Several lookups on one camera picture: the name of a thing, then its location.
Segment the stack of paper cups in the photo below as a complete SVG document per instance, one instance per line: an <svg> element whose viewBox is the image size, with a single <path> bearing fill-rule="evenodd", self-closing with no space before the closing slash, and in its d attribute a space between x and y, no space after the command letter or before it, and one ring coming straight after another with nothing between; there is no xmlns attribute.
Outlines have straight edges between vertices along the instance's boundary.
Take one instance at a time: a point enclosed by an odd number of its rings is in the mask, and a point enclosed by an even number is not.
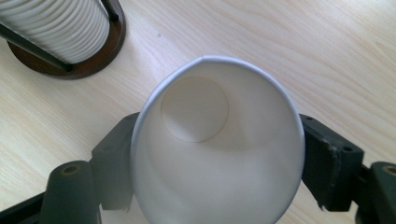
<svg viewBox="0 0 396 224"><path fill-rule="evenodd" d="M110 26L98 0L2 0L0 22L65 63L91 58Z"/></svg>

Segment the black metal rod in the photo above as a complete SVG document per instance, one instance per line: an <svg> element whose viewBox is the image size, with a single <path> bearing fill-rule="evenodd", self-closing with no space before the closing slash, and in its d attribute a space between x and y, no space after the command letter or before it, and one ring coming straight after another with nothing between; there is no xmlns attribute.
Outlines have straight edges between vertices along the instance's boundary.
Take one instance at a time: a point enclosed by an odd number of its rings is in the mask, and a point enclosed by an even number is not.
<svg viewBox="0 0 396 224"><path fill-rule="evenodd" d="M102 0L102 4L105 7L107 14L108 14L108 18L111 21L118 21L119 20L119 15L117 15L116 11L113 8L113 5L111 5L109 0Z"/></svg>
<svg viewBox="0 0 396 224"><path fill-rule="evenodd" d="M47 63L50 63L54 66L57 66L64 71L71 71L73 68L72 64L69 63L64 63L63 61L59 60L52 54L44 51L37 45L33 44L29 40L23 38L22 36L16 34L12 30L8 29L6 26L0 23L0 36L2 36L5 40L8 42L11 42L12 44L20 47L21 49L24 49L32 54L34 54L36 57L46 61Z"/></svg>

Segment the wooden table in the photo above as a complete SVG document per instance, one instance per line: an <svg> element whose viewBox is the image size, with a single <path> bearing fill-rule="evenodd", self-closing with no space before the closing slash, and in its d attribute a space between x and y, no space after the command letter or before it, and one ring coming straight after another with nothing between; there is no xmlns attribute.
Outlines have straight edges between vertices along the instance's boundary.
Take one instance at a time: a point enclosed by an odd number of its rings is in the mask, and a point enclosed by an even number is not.
<svg viewBox="0 0 396 224"><path fill-rule="evenodd" d="M396 162L394 1L120 3L125 43L114 62L91 77L39 75L0 41L0 210L45 190L58 165L89 160L159 82L204 54L240 58L267 71L300 113L365 150L364 164ZM321 212L302 184L278 223L354 223L355 209ZM129 214L120 214L105 212L105 220L147 223L135 200Z"/></svg>

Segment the wood grain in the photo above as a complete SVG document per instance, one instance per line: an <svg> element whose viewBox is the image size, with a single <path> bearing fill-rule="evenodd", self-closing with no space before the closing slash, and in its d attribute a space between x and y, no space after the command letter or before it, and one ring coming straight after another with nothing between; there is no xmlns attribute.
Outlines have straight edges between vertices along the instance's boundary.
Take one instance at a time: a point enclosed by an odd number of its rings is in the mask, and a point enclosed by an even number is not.
<svg viewBox="0 0 396 224"><path fill-rule="evenodd" d="M181 65L204 54L254 63L289 91L301 113L396 162L396 2L131 1L117 58L65 81L21 64L0 41L0 210L46 187L49 173L91 150ZM322 212L304 185L278 223L354 223ZM107 223L147 223L136 201Z"/></svg>

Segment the wooden base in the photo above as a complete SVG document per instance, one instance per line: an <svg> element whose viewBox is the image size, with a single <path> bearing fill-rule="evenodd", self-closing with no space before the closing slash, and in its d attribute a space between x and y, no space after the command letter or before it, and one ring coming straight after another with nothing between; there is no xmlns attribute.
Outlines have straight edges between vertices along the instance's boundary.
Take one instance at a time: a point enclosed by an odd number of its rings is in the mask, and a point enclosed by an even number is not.
<svg viewBox="0 0 396 224"><path fill-rule="evenodd" d="M73 64L73 69L69 72L43 61L12 43L8 42L8 45L18 60L43 75L60 79L77 79L93 75L104 69L116 58L125 39L126 22L120 3L118 0L110 0L110 2L119 16L119 20L110 22L106 43L90 59Z"/></svg>

